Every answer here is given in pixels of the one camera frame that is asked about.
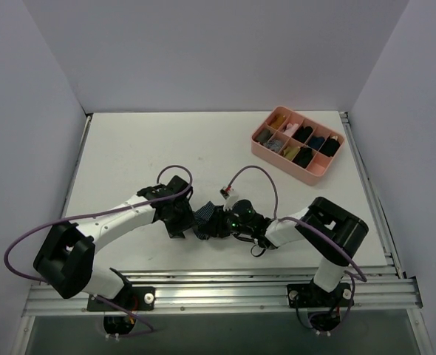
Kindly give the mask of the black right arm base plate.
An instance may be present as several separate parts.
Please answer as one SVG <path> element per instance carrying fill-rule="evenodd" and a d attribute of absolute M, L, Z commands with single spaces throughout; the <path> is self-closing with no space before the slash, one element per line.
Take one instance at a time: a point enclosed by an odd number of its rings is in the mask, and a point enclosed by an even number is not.
<path fill-rule="evenodd" d="M 313 281 L 287 284 L 287 299 L 291 308 L 337 308 L 354 305 L 349 283 L 339 283 L 333 291 L 326 292 Z"/>

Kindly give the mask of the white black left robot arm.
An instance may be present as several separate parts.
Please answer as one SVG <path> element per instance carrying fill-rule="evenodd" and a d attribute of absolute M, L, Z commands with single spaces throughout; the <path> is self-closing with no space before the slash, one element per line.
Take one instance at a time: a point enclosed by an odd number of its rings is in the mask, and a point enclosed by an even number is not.
<path fill-rule="evenodd" d="M 33 266 L 64 299 L 84 292 L 98 295 L 114 310 L 133 298 L 131 283 L 117 270 L 95 264 L 95 255 L 119 237 L 161 221 L 170 237 L 182 237 L 194 224 L 188 195 L 158 203 L 132 196 L 91 221 L 52 226 Z"/>

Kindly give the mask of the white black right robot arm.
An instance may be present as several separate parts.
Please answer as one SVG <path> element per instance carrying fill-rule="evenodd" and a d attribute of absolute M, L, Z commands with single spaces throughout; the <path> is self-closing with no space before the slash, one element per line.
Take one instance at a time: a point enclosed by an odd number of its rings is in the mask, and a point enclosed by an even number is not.
<path fill-rule="evenodd" d="M 264 250 L 306 240 L 322 260 L 310 286 L 310 296 L 318 305 L 326 305 L 336 296 L 336 287 L 369 232 L 359 217 L 317 197 L 306 209 L 288 217 L 266 217 L 249 200 L 238 200 L 232 207 L 208 203 L 196 213 L 196 236 L 224 238 L 230 235 Z"/>

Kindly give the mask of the navy white striped underwear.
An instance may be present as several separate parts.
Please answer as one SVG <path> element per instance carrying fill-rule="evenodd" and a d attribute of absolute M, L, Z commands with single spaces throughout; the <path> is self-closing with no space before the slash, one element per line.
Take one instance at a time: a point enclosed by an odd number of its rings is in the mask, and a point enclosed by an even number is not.
<path fill-rule="evenodd" d="M 208 240 L 210 238 L 210 222 L 215 211 L 215 205 L 208 201 L 204 206 L 194 212 L 193 232 L 199 240 Z"/>

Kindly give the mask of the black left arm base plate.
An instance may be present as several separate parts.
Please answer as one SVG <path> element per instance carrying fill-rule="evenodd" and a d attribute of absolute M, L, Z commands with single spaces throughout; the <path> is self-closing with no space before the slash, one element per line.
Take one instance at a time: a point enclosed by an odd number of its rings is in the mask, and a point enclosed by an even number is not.
<path fill-rule="evenodd" d="M 112 304 L 126 309 L 127 311 L 152 311 L 154 309 L 156 288 L 151 286 L 131 286 L 121 290 L 113 299 L 107 299 Z M 117 309 L 108 303 L 95 299 L 89 295 L 87 311 L 112 312 Z"/>

